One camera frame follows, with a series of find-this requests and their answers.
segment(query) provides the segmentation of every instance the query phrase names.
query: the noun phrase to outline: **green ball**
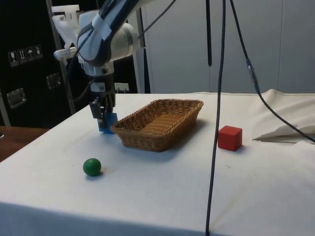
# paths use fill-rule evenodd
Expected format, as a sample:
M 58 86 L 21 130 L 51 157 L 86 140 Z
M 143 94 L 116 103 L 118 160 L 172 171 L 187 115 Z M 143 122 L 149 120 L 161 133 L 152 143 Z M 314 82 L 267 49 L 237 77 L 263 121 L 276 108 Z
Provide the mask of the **green ball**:
M 89 176 L 98 176 L 102 165 L 99 160 L 95 158 L 88 159 L 83 164 L 83 171 Z

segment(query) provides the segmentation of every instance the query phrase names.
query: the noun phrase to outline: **red cube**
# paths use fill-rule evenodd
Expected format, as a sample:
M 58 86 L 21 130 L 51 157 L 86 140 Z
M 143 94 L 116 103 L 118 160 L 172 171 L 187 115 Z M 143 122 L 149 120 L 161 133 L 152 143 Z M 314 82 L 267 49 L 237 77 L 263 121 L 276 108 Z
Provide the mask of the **red cube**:
M 218 147 L 236 151 L 242 146 L 243 130 L 236 127 L 225 126 L 219 131 Z

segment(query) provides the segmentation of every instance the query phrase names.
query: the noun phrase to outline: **white tablecloth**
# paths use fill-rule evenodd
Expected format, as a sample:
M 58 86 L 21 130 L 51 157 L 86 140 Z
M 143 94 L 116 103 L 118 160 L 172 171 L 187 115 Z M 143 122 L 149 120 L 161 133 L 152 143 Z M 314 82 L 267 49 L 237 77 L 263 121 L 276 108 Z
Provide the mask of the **white tablecloth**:
M 0 163 L 0 236 L 203 236 L 216 97 L 117 95 L 119 119 L 155 99 L 204 101 L 194 131 L 163 153 L 129 149 L 117 136 L 100 134 L 89 108 L 70 117 Z M 277 102 L 310 97 L 281 95 Z M 252 141 L 260 109 L 257 96 L 222 96 L 220 126 L 243 128 L 244 146 L 218 150 L 211 231 L 312 236 L 315 146 Z M 101 161 L 102 176 L 84 174 L 88 158 Z

